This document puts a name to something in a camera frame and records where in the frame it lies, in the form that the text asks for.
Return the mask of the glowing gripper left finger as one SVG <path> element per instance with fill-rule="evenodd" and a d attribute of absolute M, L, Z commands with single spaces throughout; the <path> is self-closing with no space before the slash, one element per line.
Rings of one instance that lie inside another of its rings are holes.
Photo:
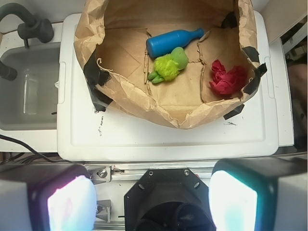
<path fill-rule="evenodd" d="M 97 193 L 81 164 L 4 164 L 0 167 L 2 231 L 90 231 Z"/>

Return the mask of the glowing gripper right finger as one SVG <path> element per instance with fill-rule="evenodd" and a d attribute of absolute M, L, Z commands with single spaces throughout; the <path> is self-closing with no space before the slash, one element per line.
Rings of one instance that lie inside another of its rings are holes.
<path fill-rule="evenodd" d="M 306 231 L 308 161 L 221 159 L 212 171 L 209 204 L 218 231 Z"/>

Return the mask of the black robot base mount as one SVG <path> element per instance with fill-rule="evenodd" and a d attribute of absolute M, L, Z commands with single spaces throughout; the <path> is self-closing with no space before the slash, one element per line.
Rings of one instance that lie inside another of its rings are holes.
<path fill-rule="evenodd" d="M 209 187 L 188 168 L 149 169 L 124 196 L 127 231 L 215 231 Z"/>

